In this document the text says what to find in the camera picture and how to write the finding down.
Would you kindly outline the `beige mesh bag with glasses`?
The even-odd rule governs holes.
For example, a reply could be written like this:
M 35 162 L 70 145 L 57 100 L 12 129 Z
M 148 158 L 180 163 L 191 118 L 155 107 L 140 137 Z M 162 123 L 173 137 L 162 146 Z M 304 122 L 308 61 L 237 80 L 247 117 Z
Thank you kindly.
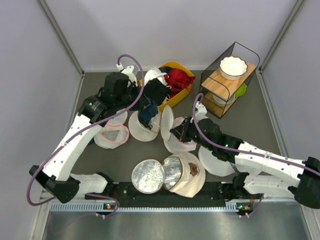
M 162 139 L 167 142 L 171 138 L 170 130 L 174 123 L 173 109 L 166 105 L 163 111 L 159 111 L 150 119 L 149 125 L 151 129 L 145 127 L 138 118 L 139 112 L 134 111 L 128 120 L 128 129 L 130 134 L 141 142 L 153 141 L 158 134 L 161 134 Z

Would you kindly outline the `dark blue bra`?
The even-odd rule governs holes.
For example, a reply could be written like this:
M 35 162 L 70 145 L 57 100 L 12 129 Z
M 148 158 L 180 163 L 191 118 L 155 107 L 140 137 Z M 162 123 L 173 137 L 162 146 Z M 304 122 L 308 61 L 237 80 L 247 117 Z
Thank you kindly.
M 151 103 L 145 109 L 138 111 L 137 118 L 140 124 L 145 128 L 151 130 L 151 120 L 159 113 L 158 106 L 155 103 Z

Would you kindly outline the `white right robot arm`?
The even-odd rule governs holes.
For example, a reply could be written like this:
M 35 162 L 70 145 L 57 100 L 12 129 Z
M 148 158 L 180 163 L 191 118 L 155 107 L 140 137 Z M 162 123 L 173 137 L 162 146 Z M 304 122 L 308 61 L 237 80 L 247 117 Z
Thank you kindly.
M 194 121 L 186 117 L 170 129 L 180 142 L 194 141 L 218 160 L 257 170 L 259 173 L 240 173 L 233 179 L 233 192 L 239 198 L 252 194 L 286 196 L 303 206 L 320 207 L 320 161 L 314 157 L 306 160 L 292 159 L 273 154 L 224 134 L 211 119 Z

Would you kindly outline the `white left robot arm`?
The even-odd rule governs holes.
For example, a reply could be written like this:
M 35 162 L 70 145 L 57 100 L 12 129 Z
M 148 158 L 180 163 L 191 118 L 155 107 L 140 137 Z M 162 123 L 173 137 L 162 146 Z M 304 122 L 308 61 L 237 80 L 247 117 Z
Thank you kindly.
M 71 171 L 106 122 L 128 110 L 143 110 L 150 105 L 150 100 L 143 94 L 144 88 L 144 79 L 138 82 L 135 76 L 123 71 L 107 75 L 98 93 L 83 101 L 55 151 L 41 165 L 31 167 L 29 173 L 32 181 L 37 181 L 62 204 L 74 197 L 91 194 L 109 198 L 114 187 L 106 174 L 72 174 Z

